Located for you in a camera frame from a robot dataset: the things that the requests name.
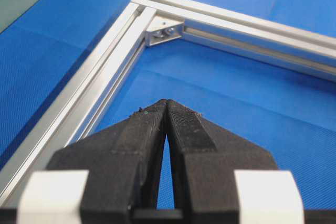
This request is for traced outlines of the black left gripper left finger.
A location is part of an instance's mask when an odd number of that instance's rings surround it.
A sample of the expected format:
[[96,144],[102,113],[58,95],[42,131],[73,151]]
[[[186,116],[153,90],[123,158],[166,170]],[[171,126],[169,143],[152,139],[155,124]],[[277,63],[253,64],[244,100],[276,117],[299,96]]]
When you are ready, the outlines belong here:
[[89,172],[83,223],[130,223],[133,208],[155,208],[166,138],[165,99],[56,151],[48,170]]

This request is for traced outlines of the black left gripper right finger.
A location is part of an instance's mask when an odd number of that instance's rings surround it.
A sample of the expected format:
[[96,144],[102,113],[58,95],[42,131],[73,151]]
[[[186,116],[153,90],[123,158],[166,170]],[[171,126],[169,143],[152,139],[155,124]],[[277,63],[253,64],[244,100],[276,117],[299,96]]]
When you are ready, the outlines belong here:
[[168,100],[174,203],[190,223],[238,223],[234,170],[277,170],[264,148]]

